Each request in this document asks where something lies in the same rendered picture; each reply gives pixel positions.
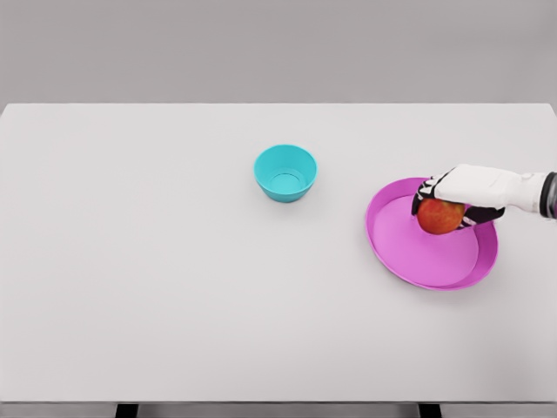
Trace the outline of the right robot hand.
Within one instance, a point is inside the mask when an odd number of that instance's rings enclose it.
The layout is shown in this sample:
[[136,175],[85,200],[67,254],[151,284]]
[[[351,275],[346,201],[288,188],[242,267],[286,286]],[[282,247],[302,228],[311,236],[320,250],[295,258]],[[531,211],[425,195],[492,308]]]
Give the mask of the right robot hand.
[[413,196],[411,214],[417,217],[424,199],[441,199],[466,207],[458,229],[501,218],[506,211],[506,189],[514,173],[478,165],[457,165],[419,185]]

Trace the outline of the red apple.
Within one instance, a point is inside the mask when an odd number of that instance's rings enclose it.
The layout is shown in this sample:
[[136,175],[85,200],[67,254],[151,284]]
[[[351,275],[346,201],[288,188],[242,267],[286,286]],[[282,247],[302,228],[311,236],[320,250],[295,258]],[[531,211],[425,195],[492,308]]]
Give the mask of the red apple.
[[426,233],[443,235],[459,228],[466,207],[441,199],[424,199],[417,211],[419,226]]

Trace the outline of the pink plate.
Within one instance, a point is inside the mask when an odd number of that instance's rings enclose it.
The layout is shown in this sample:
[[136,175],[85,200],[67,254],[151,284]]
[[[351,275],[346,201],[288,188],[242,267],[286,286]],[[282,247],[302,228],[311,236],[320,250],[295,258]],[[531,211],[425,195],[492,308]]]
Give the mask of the pink plate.
[[491,272],[499,240],[492,222],[445,235],[424,232],[411,215],[423,178],[398,179],[371,199],[365,227],[379,261],[398,278],[430,290],[472,287]]

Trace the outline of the blue bowl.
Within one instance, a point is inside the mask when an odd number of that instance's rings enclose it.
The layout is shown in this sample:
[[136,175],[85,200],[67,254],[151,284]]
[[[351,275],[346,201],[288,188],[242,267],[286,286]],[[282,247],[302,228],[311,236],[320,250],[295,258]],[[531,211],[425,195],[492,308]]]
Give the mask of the blue bowl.
[[274,145],[262,151],[253,165],[254,178],[272,200],[291,203],[312,188],[319,169],[317,160],[296,145]]

